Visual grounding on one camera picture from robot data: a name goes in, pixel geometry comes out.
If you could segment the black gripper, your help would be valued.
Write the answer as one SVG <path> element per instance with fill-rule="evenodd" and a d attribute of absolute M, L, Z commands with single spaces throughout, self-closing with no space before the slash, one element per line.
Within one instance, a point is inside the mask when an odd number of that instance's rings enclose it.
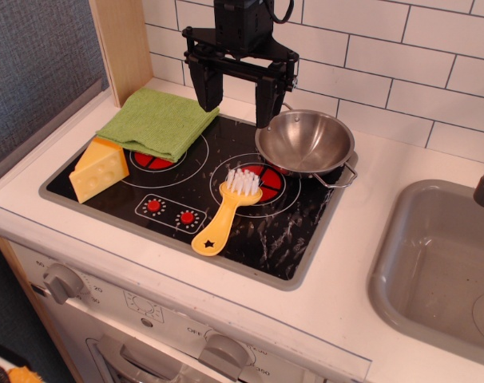
<path fill-rule="evenodd" d="M 276 15 L 273 1 L 215 1 L 213 7 L 212 28 L 182 30 L 198 103 L 205 112 L 221 103 L 225 75 L 253 82 L 256 127 L 264 128 L 296 83 L 299 54 L 273 37 L 274 25 L 289 21 L 295 3 L 288 3 L 283 17 Z"/>

